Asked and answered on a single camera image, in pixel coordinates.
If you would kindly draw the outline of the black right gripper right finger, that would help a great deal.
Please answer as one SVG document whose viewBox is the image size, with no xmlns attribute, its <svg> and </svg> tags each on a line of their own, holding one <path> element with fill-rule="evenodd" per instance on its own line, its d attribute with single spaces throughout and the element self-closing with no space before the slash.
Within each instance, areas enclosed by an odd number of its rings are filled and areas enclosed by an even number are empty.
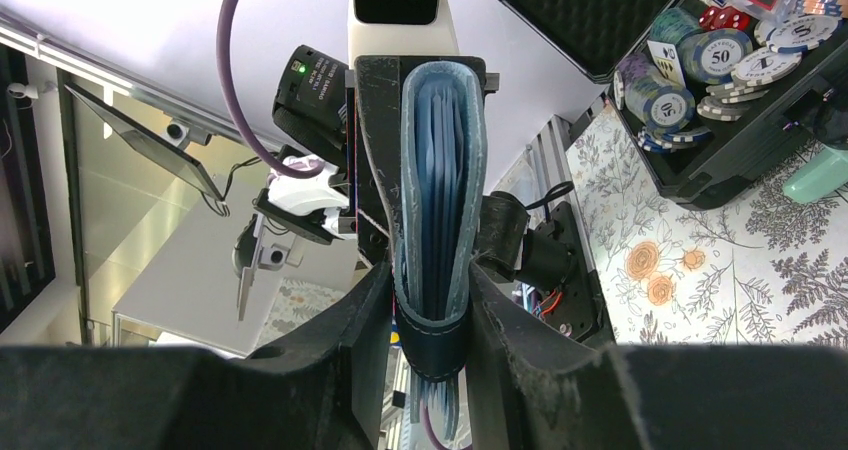
<svg viewBox="0 0 848 450">
<path fill-rule="evenodd" d="M 847 354 L 820 346 L 586 347 L 472 269 L 477 449 L 843 449 Z"/>
</svg>

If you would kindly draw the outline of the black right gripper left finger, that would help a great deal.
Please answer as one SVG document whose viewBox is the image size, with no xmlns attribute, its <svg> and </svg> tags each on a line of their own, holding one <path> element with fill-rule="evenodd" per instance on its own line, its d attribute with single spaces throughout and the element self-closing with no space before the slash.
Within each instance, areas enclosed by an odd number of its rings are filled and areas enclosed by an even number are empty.
<svg viewBox="0 0 848 450">
<path fill-rule="evenodd" d="M 245 359 L 198 347 L 5 347 L 5 449 L 373 449 L 392 270 Z"/>
</svg>

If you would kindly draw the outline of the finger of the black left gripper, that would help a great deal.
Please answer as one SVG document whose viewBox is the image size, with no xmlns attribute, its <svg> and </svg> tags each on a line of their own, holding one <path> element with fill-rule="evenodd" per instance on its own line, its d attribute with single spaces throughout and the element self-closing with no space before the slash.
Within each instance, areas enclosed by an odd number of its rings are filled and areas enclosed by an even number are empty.
<svg viewBox="0 0 848 450">
<path fill-rule="evenodd" d="M 490 71 L 483 58 L 476 56 L 464 56 L 463 63 L 477 76 L 479 87 L 484 96 L 488 96 L 499 91 L 501 74 L 499 72 Z"/>
<path fill-rule="evenodd" d="M 388 261 L 402 230 L 400 196 L 403 56 L 360 56 L 354 63 L 358 247 L 373 266 Z"/>
</svg>

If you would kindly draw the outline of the blue leather card holder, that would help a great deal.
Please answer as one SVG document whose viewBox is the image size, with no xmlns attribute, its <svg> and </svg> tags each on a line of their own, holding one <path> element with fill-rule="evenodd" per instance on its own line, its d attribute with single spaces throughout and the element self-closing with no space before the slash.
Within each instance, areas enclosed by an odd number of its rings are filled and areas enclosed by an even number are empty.
<svg viewBox="0 0 848 450">
<path fill-rule="evenodd" d="M 402 92 L 400 215 L 393 249 L 395 319 L 410 381 L 410 418 L 459 426 L 458 375 L 470 340 L 470 266 L 487 163 L 480 82 L 468 66 L 415 68 Z"/>
</svg>

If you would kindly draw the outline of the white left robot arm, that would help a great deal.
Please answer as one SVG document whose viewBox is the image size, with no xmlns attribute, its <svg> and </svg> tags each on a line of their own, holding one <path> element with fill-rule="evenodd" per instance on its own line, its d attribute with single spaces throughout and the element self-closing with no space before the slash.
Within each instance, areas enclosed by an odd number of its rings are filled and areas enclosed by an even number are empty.
<svg viewBox="0 0 848 450">
<path fill-rule="evenodd" d="M 355 192 L 356 144 L 364 134 L 345 83 L 347 66 L 300 46 L 283 73 L 274 102 L 279 128 L 315 148 L 285 148 L 256 202 L 258 214 L 321 244 L 348 233 L 341 218 L 361 209 Z M 400 69 L 400 193 L 398 262 L 408 307 L 432 322 L 463 313 L 468 267 L 480 258 L 496 277 L 539 293 L 540 317 L 582 341 L 602 325 L 596 292 L 583 270 L 572 211 L 558 199 L 564 181 L 536 203 L 544 223 L 531 228 L 530 206 L 515 196 L 484 195 L 486 157 L 478 76 L 460 62 L 409 60 Z"/>
</svg>

